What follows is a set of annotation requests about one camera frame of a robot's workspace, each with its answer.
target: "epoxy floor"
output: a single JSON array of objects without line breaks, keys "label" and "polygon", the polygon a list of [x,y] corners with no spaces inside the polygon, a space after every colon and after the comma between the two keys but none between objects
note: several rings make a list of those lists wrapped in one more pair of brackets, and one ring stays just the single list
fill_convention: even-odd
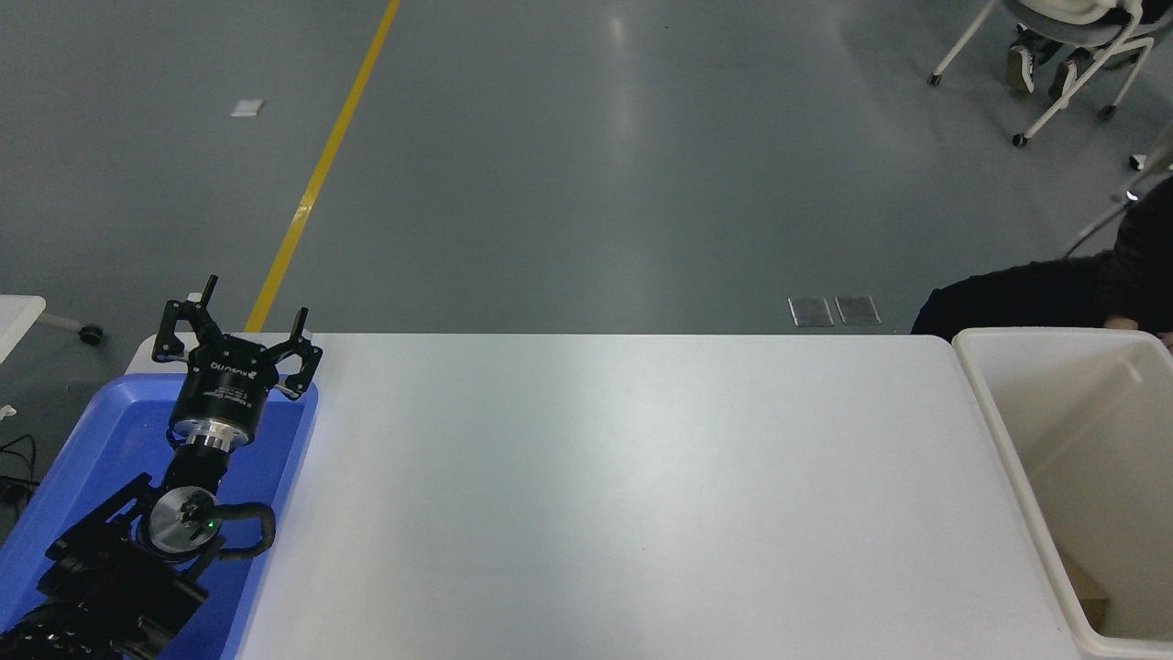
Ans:
[{"label": "epoxy floor", "polygon": [[[955,5],[402,0],[265,328],[906,333],[933,286],[1056,256],[1173,108],[1159,48],[1111,122],[1108,73],[1015,149],[1052,69],[1011,94],[996,14],[930,88]],[[385,7],[0,5],[0,291],[108,333],[0,366],[40,475],[165,299],[216,272],[243,327]],[[838,294],[882,322],[794,326]]]}]

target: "cable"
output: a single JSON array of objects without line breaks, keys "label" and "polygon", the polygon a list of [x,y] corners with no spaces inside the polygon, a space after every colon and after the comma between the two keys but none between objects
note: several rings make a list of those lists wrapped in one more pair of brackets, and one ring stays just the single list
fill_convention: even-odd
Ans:
[{"label": "cable", "polygon": [[28,478],[29,479],[34,478],[33,463],[28,461],[28,457],[26,457],[22,454],[16,454],[11,449],[0,449],[0,454],[7,454],[8,456],[15,456],[16,458],[19,458],[25,464],[25,469],[28,470]]},{"label": "cable", "polygon": [[[0,445],[0,451],[8,450],[8,448],[11,448],[12,445],[19,443],[20,441],[28,441],[28,447],[29,447],[29,460],[28,460],[28,463],[32,467],[28,478],[32,479],[33,478],[33,474],[32,472],[35,472],[35,470],[36,470],[36,438],[34,438],[32,434],[25,434],[23,436],[20,436],[15,441],[8,441],[7,443]],[[13,453],[13,451],[9,450],[9,451],[7,451],[7,454],[15,454],[15,453]]]},{"label": "cable", "polygon": [[16,509],[15,506],[13,506],[12,508],[12,524],[11,525],[2,525],[2,526],[0,526],[0,544],[2,544],[2,543],[5,543],[5,542],[8,540],[8,537],[12,535],[12,530],[16,526],[16,523],[19,523],[19,522],[20,522],[20,510]]},{"label": "cable", "polygon": [[40,482],[34,482],[32,479],[18,479],[16,477],[6,477],[0,475],[0,482],[11,482],[13,484],[19,484],[21,487],[40,487]]}]

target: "yellow floor line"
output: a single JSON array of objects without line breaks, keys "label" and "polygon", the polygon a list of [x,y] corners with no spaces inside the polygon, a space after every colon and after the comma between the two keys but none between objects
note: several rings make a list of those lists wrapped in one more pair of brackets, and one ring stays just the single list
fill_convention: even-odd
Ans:
[{"label": "yellow floor line", "polygon": [[391,29],[391,23],[395,20],[395,12],[398,11],[399,0],[387,2],[387,11],[384,12],[382,20],[379,22],[379,29],[375,30],[374,39],[371,40],[371,47],[367,48],[366,57],[362,60],[362,66],[359,68],[358,75],[354,76],[354,84],[351,86],[351,93],[346,96],[346,102],[343,103],[343,110],[338,113],[338,118],[334,121],[334,129],[330,131],[326,147],[321,150],[318,164],[313,168],[313,173],[310,176],[310,183],[305,186],[305,192],[301,195],[301,202],[297,205],[297,211],[293,213],[293,219],[290,220],[290,227],[285,231],[285,238],[282,239],[280,247],[277,249],[277,257],[273,258],[273,264],[269,267],[269,275],[265,277],[265,284],[260,287],[260,294],[257,295],[257,301],[252,305],[249,321],[244,324],[245,333],[259,333],[260,327],[265,324],[269,308],[273,305],[273,298],[277,297],[277,288],[280,287],[282,279],[285,277],[285,270],[290,265],[290,259],[293,258],[293,251],[301,238],[301,231],[310,219],[313,204],[318,200],[318,192],[321,190],[321,184],[326,181],[326,175],[330,173],[330,165],[334,162],[334,154],[338,152],[338,145],[343,143],[346,129],[351,124],[351,117],[354,116],[354,108],[358,107],[359,98],[362,97],[362,89],[366,88],[367,79],[371,77],[371,69],[374,68],[374,61],[379,59],[379,50],[382,49],[387,30]]}]

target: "shoe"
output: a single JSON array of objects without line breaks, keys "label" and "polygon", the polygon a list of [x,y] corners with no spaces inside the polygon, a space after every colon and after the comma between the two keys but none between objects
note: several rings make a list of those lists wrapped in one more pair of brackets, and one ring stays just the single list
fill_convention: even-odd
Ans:
[{"label": "shoe", "polygon": [[1119,70],[1124,67],[1131,67],[1140,61],[1140,53],[1133,53],[1131,55],[1119,54],[1113,55],[1111,60],[1104,63],[1104,70]]},{"label": "shoe", "polygon": [[1006,52],[1006,84],[1023,94],[1035,90],[1035,55],[1025,46]]},{"label": "shoe", "polygon": [[1079,77],[1079,66],[1074,60],[1064,60],[1059,64],[1059,68],[1055,69],[1055,81],[1051,82],[1051,88],[1046,90],[1047,96],[1051,97],[1051,102],[1058,101],[1060,96],[1074,87],[1077,77]]}]

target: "black cable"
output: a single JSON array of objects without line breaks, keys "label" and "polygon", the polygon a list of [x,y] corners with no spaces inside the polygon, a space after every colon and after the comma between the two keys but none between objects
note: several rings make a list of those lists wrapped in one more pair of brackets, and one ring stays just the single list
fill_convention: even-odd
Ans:
[{"label": "black cable", "polygon": [[250,547],[221,550],[216,553],[216,558],[221,562],[252,559],[273,546],[273,538],[277,536],[277,519],[273,516],[272,508],[267,504],[259,502],[218,504],[204,511],[204,516],[209,520],[245,520],[256,518],[260,522],[260,540]]},{"label": "black cable", "polygon": [[28,457],[26,457],[22,454],[16,454],[16,453],[12,451],[11,449],[0,449],[0,454],[7,454],[9,456],[15,456],[16,458],[19,458],[21,462],[25,463],[25,469],[28,470],[28,478],[32,479],[34,477],[33,476],[33,464],[32,464],[32,462],[28,461]]},{"label": "black cable", "polygon": [[[36,438],[34,438],[32,434],[25,434],[23,436],[20,436],[15,441],[8,441],[7,443],[0,445],[0,451],[8,450],[8,448],[11,448],[12,445],[19,443],[20,441],[28,441],[28,447],[29,447],[29,453],[28,453],[29,454],[29,460],[28,461],[29,461],[29,464],[33,467],[33,471],[35,471],[36,470]],[[30,474],[28,476],[28,478],[32,479],[33,475]]]},{"label": "black cable", "polygon": [[0,482],[11,482],[13,484],[20,484],[21,487],[33,487],[33,488],[41,485],[40,482],[33,482],[30,479],[18,479],[16,477],[6,477],[4,475],[0,475]]}]

